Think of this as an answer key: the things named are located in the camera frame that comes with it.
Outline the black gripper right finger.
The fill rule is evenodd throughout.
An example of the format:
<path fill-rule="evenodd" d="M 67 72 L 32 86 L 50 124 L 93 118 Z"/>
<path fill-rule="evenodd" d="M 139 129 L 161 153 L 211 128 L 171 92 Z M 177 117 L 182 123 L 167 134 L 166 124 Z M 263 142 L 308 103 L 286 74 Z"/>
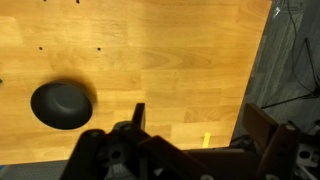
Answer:
<path fill-rule="evenodd" d="M 246 104 L 243 127 L 263 151 L 258 180 L 291 180 L 294 174 L 301 131 L 279 124 L 253 103 Z"/>

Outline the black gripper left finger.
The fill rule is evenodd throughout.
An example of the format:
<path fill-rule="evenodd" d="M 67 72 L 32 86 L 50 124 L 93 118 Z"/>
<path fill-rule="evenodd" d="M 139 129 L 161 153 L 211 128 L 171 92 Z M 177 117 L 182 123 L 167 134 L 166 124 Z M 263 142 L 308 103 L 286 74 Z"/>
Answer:
<path fill-rule="evenodd" d="M 116 123 L 111 132 L 83 132 L 61 180 L 104 180 L 122 165 L 136 180 L 214 180 L 213 172 L 159 136 L 145 132 L 145 105 L 135 106 L 132 119 Z"/>

